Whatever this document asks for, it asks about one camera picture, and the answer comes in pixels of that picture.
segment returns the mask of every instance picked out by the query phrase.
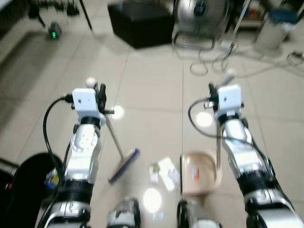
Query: black box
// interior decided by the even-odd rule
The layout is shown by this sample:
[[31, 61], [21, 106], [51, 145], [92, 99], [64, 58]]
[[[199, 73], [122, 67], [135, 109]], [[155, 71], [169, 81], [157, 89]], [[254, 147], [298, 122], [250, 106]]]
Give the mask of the black box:
[[173, 16], [149, 2], [122, 1], [108, 5], [114, 34], [134, 48], [171, 43]]

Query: power cord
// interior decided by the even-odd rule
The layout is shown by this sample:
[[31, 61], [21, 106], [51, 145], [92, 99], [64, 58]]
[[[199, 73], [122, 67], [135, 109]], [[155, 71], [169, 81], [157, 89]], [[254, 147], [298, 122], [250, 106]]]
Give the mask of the power cord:
[[[228, 59], [228, 57], [230, 55], [233, 54], [233, 51], [236, 51], [236, 49], [238, 48], [237, 45], [235, 44], [231, 44], [230, 46], [230, 49], [229, 49], [229, 52], [225, 55], [221, 54], [219, 55], [218, 57], [216, 57], [215, 59], [203, 59], [201, 57], [201, 53], [202, 51], [204, 51], [203, 49], [200, 49], [199, 50], [199, 53], [198, 53], [198, 58], [194, 58], [194, 57], [183, 57], [179, 52], [178, 50], [176, 49], [176, 47], [173, 45], [173, 50], [174, 52], [176, 53], [176, 55], [178, 56], [179, 59], [182, 59], [182, 60], [196, 60], [195, 62], [193, 62], [191, 65], [190, 65], [190, 72], [194, 75], [194, 76], [206, 76], [209, 72], [209, 68], [207, 66], [207, 63], [211, 63], [211, 67], [214, 68], [214, 63], [216, 62], [223, 62], [225, 60]], [[197, 65], [201, 65], [203, 66], [204, 68], [204, 71], [203, 72], [197, 72], [194, 70], [194, 67], [197, 66]]]
[[64, 162], [63, 162], [63, 168], [61, 168], [58, 164], [58, 162], [56, 161], [55, 159], [55, 156], [52, 152], [52, 149], [51, 149], [51, 146], [49, 144], [49, 141], [48, 141], [48, 134], [47, 134], [47, 120], [48, 120], [48, 115], [51, 111], [51, 109], [60, 101], [66, 101], [67, 103], [73, 103], [73, 97], [71, 94], [67, 94], [66, 96], [62, 96], [58, 99], [56, 99], [53, 103], [51, 103], [51, 105], [47, 108], [47, 111], [44, 115], [44, 118], [43, 118], [43, 136], [44, 136], [44, 141], [46, 143], [46, 146], [47, 146], [47, 151], [48, 151], [48, 154], [50, 155], [51, 157], [51, 160], [55, 166], [55, 169], [57, 170], [57, 174], [58, 174], [58, 178], [59, 178], [59, 182], [58, 182], [58, 186], [56, 188], [56, 193], [50, 203], [50, 205], [48, 206], [48, 208], [44, 211], [39, 223], [38, 223], [38, 226], [37, 228], [43, 228], [45, 223], [46, 223], [46, 218], [48, 216], [48, 214], [50, 213], [51, 209], [53, 208], [57, 198], [58, 198], [58, 188], [62, 187], [62, 184], [63, 184], [63, 171], [65, 170], [65, 166], [66, 166], [66, 162], [67, 162], [67, 154], [68, 154], [68, 151], [69, 151], [69, 147], [70, 147], [70, 144], [68, 145], [67, 149], [66, 149], [66, 154], [65, 154], [65, 158], [64, 158]]
[[51, 109], [54, 107], [54, 105], [56, 105], [59, 101], [64, 101], [65, 100], [65, 97], [60, 97], [58, 99], [56, 99], [48, 108], [47, 108], [47, 111], [44, 115], [44, 118], [43, 118], [43, 137], [44, 137], [44, 141], [46, 143], [46, 146], [47, 146], [47, 151], [48, 151], [48, 154], [50, 155], [50, 158], [57, 170], [57, 174], [58, 174], [58, 178], [59, 178], [59, 182], [58, 182], [58, 187], [61, 187], [62, 186], [62, 180], [63, 180], [63, 175], [62, 175], [62, 168], [59, 166], [58, 162], [56, 161], [55, 157], [54, 157], [54, 154], [52, 152], [52, 149], [51, 149], [51, 146], [49, 144], [49, 141], [48, 141], [48, 133], [47, 133], [47, 120], [48, 120], [48, 115], [49, 115], [49, 112], [51, 111]]
[[226, 137], [226, 136], [222, 136], [222, 135], [212, 135], [212, 134], [209, 134], [209, 133], [206, 133], [206, 132], [202, 131], [200, 128], [198, 128], [198, 127], [195, 125], [195, 123], [194, 123], [194, 121], [193, 121], [193, 119], [192, 119], [192, 117], [191, 117], [191, 111], [192, 111], [193, 107], [195, 107], [195, 106], [198, 105], [199, 103], [205, 102], [206, 100], [207, 100], [207, 99], [200, 99], [200, 100], [197, 100], [197, 101], [194, 102], [194, 103], [190, 106], [190, 108], [188, 109], [188, 118], [189, 118], [190, 123], [191, 123], [192, 126], [194, 127], [194, 129], [197, 130], [200, 134], [202, 134], [202, 135], [204, 135], [204, 136], [206, 136], [206, 137], [208, 137], [208, 138], [223, 139], [223, 140], [228, 139], [228, 140], [232, 140], [232, 141], [236, 140], [236, 141], [239, 141], [239, 142], [248, 144], [248, 145], [252, 146], [253, 148], [255, 148], [256, 151], [257, 151], [257, 152], [259, 153], [259, 155], [261, 156], [261, 158], [262, 158], [265, 162], [267, 162], [267, 158], [266, 158], [265, 155], [259, 150], [259, 148], [257, 147], [257, 145], [255, 145], [255, 143], [251, 144], [251, 143], [249, 143], [249, 142], [247, 142], [247, 141], [245, 141], [245, 140], [238, 139], [238, 138], [233, 138], [233, 137]]
[[[258, 62], [272, 64], [272, 66], [263, 68], [263, 69], [261, 69], [261, 70], [258, 70], [258, 71], [256, 71], [256, 72], [253, 72], [253, 73], [250, 73], [250, 74], [247, 74], [247, 75], [237, 76], [236, 78], [249, 78], [249, 77], [256, 76], [256, 75], [258, 75], [258, 74], [267, 72], [267, 71], [272, 70], [272, 69], [275, 69], [275, 68], [285, 69], [285, 68], [288, 67], [288, 66], [292, 66], [292, 67], [296, 68], [298, 71], [304, 72], [304, 69], [302, 69], [301, 67], [298, 67], [299, 65], [301, 65], [302, 63], [304, 63], [304, 58], [302, 57], [301, 54], [298, 54], [298, 55], [297, 55], [297, 54], [295, 54], [295, 53], [296, 53], [296, 52], [292, 52], [292, 53], [288, 54], [287, 57], [286, 57], [286, 60], [281, 61], [281, 62], [273, 62], [273, 61], [269, 61], [269, 60], [266, 60], [266, 59], [262, 60], [262, 58], [256, 58], [256, 57], [253, 57], [253, 56], [244, 55], [244, 53], [242, 53], [242, 52], [236, 53], [235, 55], [241, 55], [241, 56], [243, 56], [243, 57], [250, 58], [250, 59], [253, 59], [253, 60], [258, 61]], [[301, 60], [301, 62], [298, 63], [298, 64], [293, 63], [293, 62], [290, 60], [290, 57], [291, 57], [291, 56], [294, 56], [294, 57], [296, 57], [296, 58], [299, 58], [299, 59]]]
[[[298, 64], [295, 64], [292, 62], [291, 60], [291, 57], [294, 57], [294, 58], [297, 58], [297, 59], [300, 59], [301, 62], [298, 63]], [[291, 54], [289, 54], [286, 58], [287, 62], [293, 67], [295, 68], [296, 70], [304, 73], [304, 68], [301, 68], [299, 67], [300, 64], [304, 63], [304, 53], [299, 53], [299, 52], [292, 52]]]

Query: broom handle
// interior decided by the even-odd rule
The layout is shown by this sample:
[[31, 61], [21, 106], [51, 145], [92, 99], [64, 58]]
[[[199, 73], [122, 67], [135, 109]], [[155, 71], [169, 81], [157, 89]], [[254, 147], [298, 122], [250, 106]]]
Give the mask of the broom handle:
[[110, 132], [110, 134], [111, 134], [113, 140], [114, 140], [114, 143], [115, 143], [115, 145], [116, 145], [116, 147], [117, 147], [117, 150], [118, 150], [118, 152], [119, 152], [121, 158], [123, 159], [123, 158], [124, 158], [124, 156], [123, 156], [124, 154], [123, 154], [122, 148], [120, 147], [120, 145], [119, 145], [119, 143], [118, 143], [118, 140], [117, 140], [117, 137], [116, 137], [116, 135], [115, 135], [113, 126], [112, 126], [111, 121], [110, 121], [110, 119], [109, 119], [109, 117], [108, 117], [107, 115], [105, 115], [105, 123], [106, 123], [106, 126], [107, 126], [108, 129], [109, 129], [109, 132]]

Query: beige dustpan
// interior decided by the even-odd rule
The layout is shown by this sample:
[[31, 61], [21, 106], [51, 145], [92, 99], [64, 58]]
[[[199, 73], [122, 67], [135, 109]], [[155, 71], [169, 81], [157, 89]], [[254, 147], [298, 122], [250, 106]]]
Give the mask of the beige dustpan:
[[220, 139], [217, 139], [216, 156], [208, 150], [194, 151], [184, 153], [180, 162], [180, 190], [183, 196], [204, 195], [219, 187], [222, 181]]

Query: white trash can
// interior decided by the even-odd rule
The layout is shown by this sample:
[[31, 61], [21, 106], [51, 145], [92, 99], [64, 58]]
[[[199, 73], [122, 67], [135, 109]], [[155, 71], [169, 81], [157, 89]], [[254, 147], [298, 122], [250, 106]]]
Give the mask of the white trash can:
[[295, 28], [298, 21], [299, 18], [293, 11], [287, 9], [271, 10], [254, 46], [257, 49], [276, 50], [287, 34]]

